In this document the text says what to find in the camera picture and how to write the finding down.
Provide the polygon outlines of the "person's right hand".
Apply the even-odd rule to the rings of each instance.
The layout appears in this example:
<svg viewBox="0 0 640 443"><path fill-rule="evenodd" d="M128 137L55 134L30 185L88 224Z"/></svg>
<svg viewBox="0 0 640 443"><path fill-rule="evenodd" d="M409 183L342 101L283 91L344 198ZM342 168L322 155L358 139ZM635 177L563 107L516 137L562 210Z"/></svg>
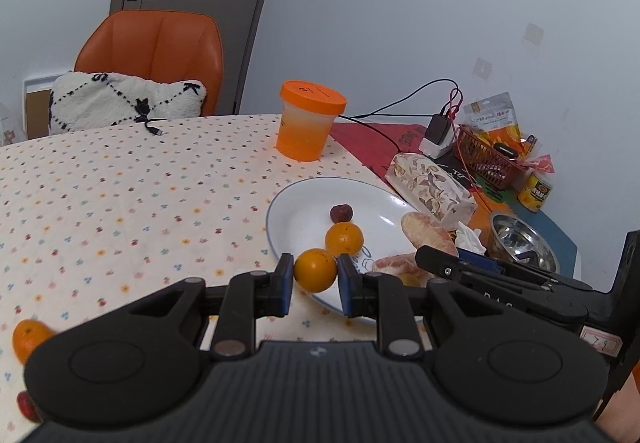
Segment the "person's right hand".
<svg viewBox="0 0 640 443"><path fill-rule="evenodd" d="M608 402L597 420L598 427L617 443L634 443L640 439L639 366Z"/></svg>

